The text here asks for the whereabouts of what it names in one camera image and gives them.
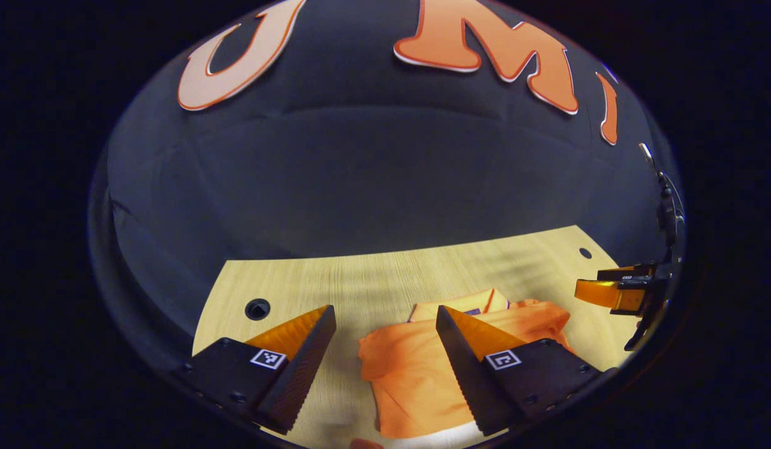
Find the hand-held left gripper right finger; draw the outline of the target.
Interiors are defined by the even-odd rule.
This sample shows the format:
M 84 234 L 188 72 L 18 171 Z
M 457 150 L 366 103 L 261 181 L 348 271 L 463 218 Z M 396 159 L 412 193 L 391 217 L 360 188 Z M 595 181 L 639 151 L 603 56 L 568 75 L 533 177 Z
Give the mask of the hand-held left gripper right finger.
M 442 305 L 435 329 L 478 429 L 488 437 L 563 411 L 614 370 L 599 370 L 554 339 L 526 343 Z

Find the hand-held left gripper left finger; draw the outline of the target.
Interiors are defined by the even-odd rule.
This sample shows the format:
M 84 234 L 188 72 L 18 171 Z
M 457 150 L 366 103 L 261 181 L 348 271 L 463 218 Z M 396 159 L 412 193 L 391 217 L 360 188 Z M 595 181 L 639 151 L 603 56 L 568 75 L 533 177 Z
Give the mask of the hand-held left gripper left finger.
M 285 435 L 335 332 L 335 310 L 326 304 L 247 341 L 217 339 L 174 369 L 173 378 L 234 420 Z

